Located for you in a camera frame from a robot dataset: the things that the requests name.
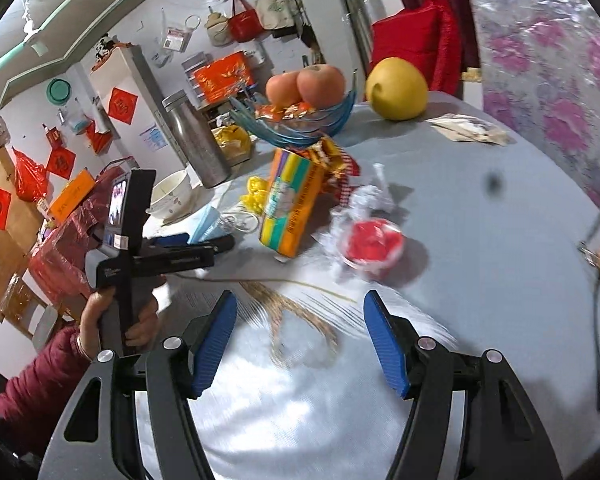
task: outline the green lid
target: green lid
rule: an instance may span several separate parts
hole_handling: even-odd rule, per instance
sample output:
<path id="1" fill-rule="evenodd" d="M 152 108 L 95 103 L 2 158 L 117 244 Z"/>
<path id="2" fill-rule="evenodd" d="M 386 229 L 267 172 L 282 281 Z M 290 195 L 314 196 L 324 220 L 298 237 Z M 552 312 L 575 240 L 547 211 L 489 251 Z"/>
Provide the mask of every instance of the green lid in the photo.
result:
<path id="1" fill-rule="evenodd" d="M 46 98 L 55 106 L 63 106 L 71 97 L 71 85 L 64 79 L 52 79 L 46 87 Z"/>

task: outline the device label sticker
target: device label sticker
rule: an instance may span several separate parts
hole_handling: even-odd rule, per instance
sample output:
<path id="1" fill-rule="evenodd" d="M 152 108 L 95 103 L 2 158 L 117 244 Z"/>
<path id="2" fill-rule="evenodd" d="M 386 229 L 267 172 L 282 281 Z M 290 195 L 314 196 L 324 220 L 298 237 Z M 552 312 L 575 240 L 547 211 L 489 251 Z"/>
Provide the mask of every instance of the device label sticker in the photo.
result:
<path id="1" fill-rule="evenodd" d="M 114 235 L 113 236 L 113 246 L 116 249 L 126 251 L 129 247 L 129 237 L 121 236 L 121 235 Z"/>

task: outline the bag handle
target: bag handle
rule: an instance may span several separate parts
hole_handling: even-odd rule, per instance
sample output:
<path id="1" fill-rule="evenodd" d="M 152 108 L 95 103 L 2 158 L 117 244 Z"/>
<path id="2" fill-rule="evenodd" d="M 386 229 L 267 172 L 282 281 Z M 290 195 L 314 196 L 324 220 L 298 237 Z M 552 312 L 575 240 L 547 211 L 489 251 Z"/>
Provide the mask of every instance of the bag handle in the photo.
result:
<path id="1" fill-rule="evenodd" d="M 253 10 L 253 7 L 250 6 L 250 4 L 247 2 L 247 0 L 238 0 L 242 6 L 244 7 L 244 11 L 246 12 L 247 10 Z M 231 4 L 231 15 L 235 16 L 235 0 L 232 0 L 232 4 Z"/>

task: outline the floral curtain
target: floral curtain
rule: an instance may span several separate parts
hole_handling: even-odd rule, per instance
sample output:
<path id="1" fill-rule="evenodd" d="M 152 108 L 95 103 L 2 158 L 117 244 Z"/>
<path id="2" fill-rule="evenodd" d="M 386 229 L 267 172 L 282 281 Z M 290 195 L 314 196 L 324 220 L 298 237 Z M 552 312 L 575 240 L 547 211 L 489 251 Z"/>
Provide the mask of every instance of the floral curtain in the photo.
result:
<path id="1" fill-rule="evenodd" d="M 471 1 L 484 110 L 547 154 L 600 207 L 595 10 L 587 0 Z"/>

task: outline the bracelet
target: bracelet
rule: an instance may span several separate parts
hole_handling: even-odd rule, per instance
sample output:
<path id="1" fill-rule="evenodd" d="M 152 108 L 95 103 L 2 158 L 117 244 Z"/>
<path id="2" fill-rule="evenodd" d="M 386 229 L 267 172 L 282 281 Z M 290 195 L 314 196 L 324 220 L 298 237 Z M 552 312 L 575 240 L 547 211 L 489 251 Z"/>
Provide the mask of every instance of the bracelet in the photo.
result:
<path id="1" fill-rule="evenodd" d="M 75 337 L 75 344 L 77 345 L 78 352 L 80 352 L 80 354 L 82 355 L 82 357 L 84 357 L 85 359 L 87 359 L 87 361 L 89 361 L 89 362 L 93 361 L 93 359 L 91 359 L 89 357 L 89 355 L 87 354 L 87 352 L 84 351 L 84 348 L 82 346 L 82 342 L 80 341 L 80 334 L 78 334 Z"/>

